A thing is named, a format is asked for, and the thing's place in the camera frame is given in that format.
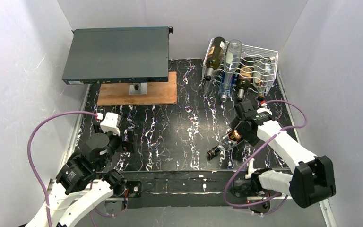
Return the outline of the dark wine bottle white label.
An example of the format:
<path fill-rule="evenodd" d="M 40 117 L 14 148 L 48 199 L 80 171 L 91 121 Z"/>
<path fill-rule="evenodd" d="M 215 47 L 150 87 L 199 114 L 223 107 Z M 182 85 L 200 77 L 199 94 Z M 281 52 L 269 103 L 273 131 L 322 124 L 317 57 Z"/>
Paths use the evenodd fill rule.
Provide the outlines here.
<path fill-rule="evenodd" d="M 214 38 L 205 61 L 205 66 L 207 68 L 207 72 L 204 76 L 205 81 L 210 81 L 213 72 L 219 68 L 223 57 L 224 47 L 225 39 L 223 37 L 218 36 Z"/>

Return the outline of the clear glass bottle gold label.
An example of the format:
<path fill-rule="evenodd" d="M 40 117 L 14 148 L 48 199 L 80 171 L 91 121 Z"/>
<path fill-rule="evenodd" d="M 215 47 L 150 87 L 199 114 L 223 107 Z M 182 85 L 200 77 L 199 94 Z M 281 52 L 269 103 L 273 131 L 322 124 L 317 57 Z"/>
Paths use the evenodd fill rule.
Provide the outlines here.
<path fill-rule="evenodd" d="M 211 76 L 205 76 L 203 79 L 203 95 L 209 97 L 212 95 L 214 83 L 219 75 L 219 70 L 215 70 Z"/>

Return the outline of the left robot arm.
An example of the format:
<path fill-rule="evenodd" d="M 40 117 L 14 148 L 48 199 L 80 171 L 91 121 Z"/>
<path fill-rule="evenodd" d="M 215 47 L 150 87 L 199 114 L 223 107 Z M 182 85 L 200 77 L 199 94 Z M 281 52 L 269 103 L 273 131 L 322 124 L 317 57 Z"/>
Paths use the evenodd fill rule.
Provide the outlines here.
<path fill-rule="evenodd" d="M 136 134 L 127 139 L 112 131 L 89 137 L 67 160 L 38 213 L 27 227 L 73 227 L 96 205 L 111 196 L 125 197 L 126 178 L 113 169 L 104 172 L 116 152 L 134 152 Z"/>

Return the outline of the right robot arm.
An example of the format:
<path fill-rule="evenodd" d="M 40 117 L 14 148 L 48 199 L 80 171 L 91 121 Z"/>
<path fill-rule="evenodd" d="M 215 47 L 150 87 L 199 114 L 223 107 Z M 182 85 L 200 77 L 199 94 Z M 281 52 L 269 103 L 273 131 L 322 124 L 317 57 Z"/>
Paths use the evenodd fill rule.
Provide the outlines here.
<path fill-rule="evenodd" d="M 232 132 L 252 146 L 263 141 L 264 144 L 256 151 L 270 146 L 292 172 L 288 175 L 271 168 L 254 169 L 251 164 L 253 158 L 250 157 L 245 163 L 248 167 L 245 175 L 248 191 L 270 190 L 285 194 L 301 208 L 336 195 L 332 160 L 315 155 L 293 139 L 287 133 L 293 126 L 281 127 L 264 105 L 255 108 L 250 101 L 245 101 L 234 108 L 237 117 L 230 125 Z"/>

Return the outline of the clear glass bottle tall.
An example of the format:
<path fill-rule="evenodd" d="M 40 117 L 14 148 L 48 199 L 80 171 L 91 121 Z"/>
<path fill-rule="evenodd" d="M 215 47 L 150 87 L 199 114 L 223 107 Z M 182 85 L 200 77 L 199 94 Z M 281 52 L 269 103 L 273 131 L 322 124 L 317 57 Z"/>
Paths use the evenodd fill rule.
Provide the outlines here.
<path fill-rule="evenodd" d="M 227 46 L 224 58 L 224 73 L 233 74 L 240 64 L 242 43 L 239 40 L 231 40 Z"/>

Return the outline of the dark green bottle silver neck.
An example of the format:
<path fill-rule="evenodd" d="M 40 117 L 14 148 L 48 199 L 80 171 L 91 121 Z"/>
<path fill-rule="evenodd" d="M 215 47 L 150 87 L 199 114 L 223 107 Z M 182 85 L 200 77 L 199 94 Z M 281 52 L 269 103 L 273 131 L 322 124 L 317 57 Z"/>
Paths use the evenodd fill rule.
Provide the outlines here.
<path fill-rule="evenodd" d="M 237 102 L 242 102 L 244 99 L 244 93 L 248 90 L 251 77 L 253 72 L 253 58 L 245 57 L 242 59 L 241 64 L 237 72 L 239 73 L 238 79 L 236 82 L 236 87 L 238 88 L 237 92 Z"/>

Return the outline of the clear bottle black cap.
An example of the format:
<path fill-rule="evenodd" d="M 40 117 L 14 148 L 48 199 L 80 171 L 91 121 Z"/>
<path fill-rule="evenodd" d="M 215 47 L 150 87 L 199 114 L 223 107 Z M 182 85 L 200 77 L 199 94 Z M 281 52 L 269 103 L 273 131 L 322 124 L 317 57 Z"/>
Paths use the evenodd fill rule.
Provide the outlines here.
<path fill-rule="evenodd" d="M 229 130 L 222 138 L 219 143 L 207 152 L 207 159 L 212 160 L 222 151 L 227 152 L 236 147 L 243 141 L 242 135 L 237 130 Z"/>

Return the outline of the blue rectangular glass bottle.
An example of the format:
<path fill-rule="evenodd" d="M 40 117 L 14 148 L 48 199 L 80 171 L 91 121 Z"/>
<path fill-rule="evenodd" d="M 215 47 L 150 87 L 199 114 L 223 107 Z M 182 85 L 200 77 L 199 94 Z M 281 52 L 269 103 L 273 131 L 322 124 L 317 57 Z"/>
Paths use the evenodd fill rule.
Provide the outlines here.
<path fill-rule="evenodd" d="M 230 95 L 232 78 L 233 78 L 232 74 L 228 74 L 228 73 L 223 74 L 223 78 L 222 78 L 221 84 L 219 86 L 219 95 L 220 95 L 220 100 L 222 102 L 225 102 Z"/>

